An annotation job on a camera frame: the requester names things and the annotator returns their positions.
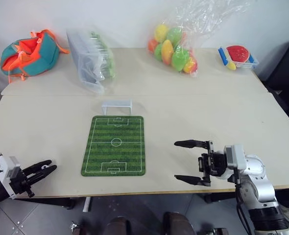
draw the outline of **green soccer field mat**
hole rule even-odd
[[[81,175],[140,176],[144,173],[144,118],[93,117]]]

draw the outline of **white table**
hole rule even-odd
[[[268,178],[276,188],[289,188],[289,118],[254,74],[240,71],[237,80],[238,70],[229,71],[221,66],[215,50],[197,52],[198,78],[178,75],[154,63],[152,58],[145,60],[141,50],[126,51],[115,50],[116,56],[135,52],[140,58],[143,56],[139,63],[147,64],[153,71],[149,73],[140,66],[138,76],[132,70],[133,76],[128,79],[124,76],[128,76],[130,60],[126,64],[123,59],[117,60],[116,86],[105,96],[91,95],[81,87],[74,65],[66,56],[60,57],[60,63],[52,71],[25,82],[14,82],[3,91],[0,152],[16,156],[22,167],[46,159],[52,159],[58,166],[46,179],[33,185],[36,196],[234,190],[232,183],[214,177],[210,188],[174,178],[174,174],[202,176],[197,158],[204,151],[173,145],[177,140],[187,139],[213,140],[216,150],[242,143],[246,153],[255,153],[264,161]],[[211,56],[214,62],[210,67],[206,60]],[[67,73],[62,75],[59,67]],[[83,177],[80,170],[91,119],[102,114],[104,100],[113,98],[132,99],[133,113],[144,117],[146,174]]]

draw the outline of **orange and teal bag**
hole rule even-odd
[[[53,33],[47,29],[31,32],[29,39],[17,40],[9,45],[0,58],[0,68],[11,77],[35,76],[51,69],[57,62],[59,52],[68,54],[70,51],[61,48]]]

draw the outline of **green toy fruit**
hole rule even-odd
[[[172,66],[177,71],[181,71],[189,60],[189,52],[178,46],[172,55]]]
[[[158,61],[162,61],[162,54],[161,54],[161,50],[162,50],[162,43],[160,43],[159,45],[156,46],[155,50],[154,50],[154,56]]]
[[[171,28],[166,36],[169,39],[173,47],[177,46],[182,39],[182,30],[178,27]]]

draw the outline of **plastic bag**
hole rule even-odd
[[[154,29],[148,50],[176,71],[196,76],[193,49],[236,12],[245,11],[252,0],[184,0]]]
[[[115,76],[111,50],[99,35],[86,29],[67,30],[67,38],[80,81],[88,89],[103,94],[105,89],[100,81]]]

